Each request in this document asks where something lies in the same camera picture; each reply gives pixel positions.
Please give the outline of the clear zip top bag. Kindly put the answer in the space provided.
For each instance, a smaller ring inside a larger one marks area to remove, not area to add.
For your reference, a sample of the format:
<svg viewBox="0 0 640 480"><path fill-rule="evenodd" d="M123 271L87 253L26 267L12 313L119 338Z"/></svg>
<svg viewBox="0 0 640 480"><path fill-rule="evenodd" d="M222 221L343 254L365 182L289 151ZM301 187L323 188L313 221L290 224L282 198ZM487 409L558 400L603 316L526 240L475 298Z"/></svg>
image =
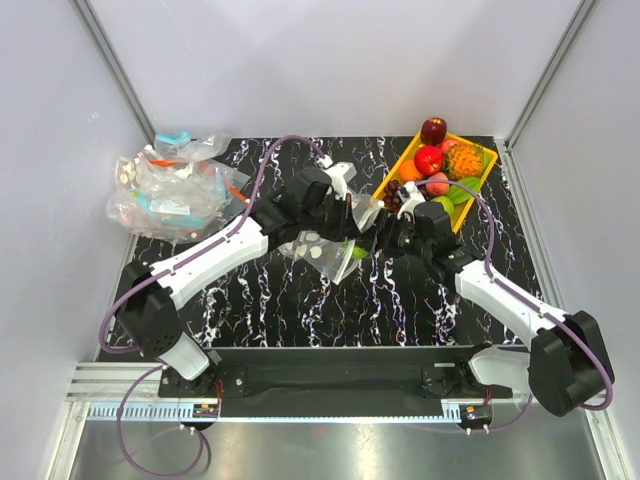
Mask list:
<svg viewBox="0 0 640 480"><path fill-rule="evenodd" d="M369 195L356 194L353 197L353 214L358 227L367 229L383 208L383 202ZM317 233L303 231L296 240L285 243L278 251L293 261L304 260L334 284L339 284L359 266L363 260L349 259L346 253L348 243L354 240L333 242L322 239Z"/></svg>

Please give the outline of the wrinkled green round fruit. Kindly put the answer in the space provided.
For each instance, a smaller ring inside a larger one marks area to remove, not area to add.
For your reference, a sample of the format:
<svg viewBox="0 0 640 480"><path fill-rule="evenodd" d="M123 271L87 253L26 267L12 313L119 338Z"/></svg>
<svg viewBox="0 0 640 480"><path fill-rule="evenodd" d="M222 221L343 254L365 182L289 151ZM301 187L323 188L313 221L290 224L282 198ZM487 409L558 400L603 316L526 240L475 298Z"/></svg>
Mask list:
<svg viewBox="0 0 640 480"><path fill-rule="evenodd" d="M357 246L355 243L348 243L346 247L346 253L349 259L361 260L370 257L370 252L362 247Z"/></svg>

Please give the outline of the bright red apple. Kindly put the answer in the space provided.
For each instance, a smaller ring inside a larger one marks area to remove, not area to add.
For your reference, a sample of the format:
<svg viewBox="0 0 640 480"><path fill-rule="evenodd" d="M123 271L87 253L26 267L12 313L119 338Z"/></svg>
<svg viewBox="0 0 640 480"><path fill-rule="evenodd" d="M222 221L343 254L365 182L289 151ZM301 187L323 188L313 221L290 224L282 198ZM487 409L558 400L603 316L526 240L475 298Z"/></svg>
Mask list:
<svg viewBox="0 0 640 480"><path fill-rule="evenodd" d="M437 147L422 146L416 151L413 162L415 168L428 177L441 171L444 155Z"/></svg>

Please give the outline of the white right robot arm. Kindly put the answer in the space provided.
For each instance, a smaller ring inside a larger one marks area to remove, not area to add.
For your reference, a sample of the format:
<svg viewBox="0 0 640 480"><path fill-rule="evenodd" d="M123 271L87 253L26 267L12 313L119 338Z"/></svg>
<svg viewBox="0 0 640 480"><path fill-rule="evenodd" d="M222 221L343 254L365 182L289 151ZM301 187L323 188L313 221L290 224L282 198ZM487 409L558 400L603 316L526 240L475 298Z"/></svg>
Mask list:
<svg viewBox="0 0 640 480"><path fill-rule="evenodd" d="M458 242L441 205L420 202L401 215L383 209L373 232L374 250L420 260L433 279L522 342L521 351L475 347L453 374L460 393L472 397L488 386L502 386L532 395L557 417L578 407L604 410L612 403L615 375L597 320L585 311L568 314L500 274L488 256Z"/></svg>

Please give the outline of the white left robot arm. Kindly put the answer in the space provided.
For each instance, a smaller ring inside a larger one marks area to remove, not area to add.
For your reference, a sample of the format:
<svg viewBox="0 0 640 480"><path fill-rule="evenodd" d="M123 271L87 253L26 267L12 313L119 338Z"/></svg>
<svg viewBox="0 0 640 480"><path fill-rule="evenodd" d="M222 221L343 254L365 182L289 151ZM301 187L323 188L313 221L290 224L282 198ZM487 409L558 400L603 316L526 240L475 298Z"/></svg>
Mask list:
<svg viewBox="0 0 640 480"><path fill-rule="evenodd" d="M231 270L299 239L342 242L356 238L353 164L306 168L273 194L260 198L227 227L179 255L144 267L127 265L118 286L117 323L145 358L181 376L196 396L215 386L212 361L186 333L178 312L199 291Z"/></svg>

